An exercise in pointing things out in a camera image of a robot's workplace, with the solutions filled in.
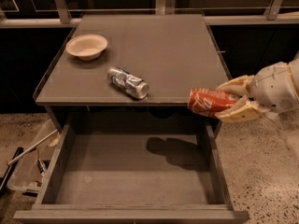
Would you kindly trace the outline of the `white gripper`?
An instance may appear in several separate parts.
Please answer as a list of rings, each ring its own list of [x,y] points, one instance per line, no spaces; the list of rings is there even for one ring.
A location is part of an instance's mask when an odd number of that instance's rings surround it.
[[[283,113],[298,109],[299,59],[269,65],[255,76],[236,77],[222,83],[217,90],[243,96],[231,108],[215,114],[226,123],[256,120],[270,110]]]

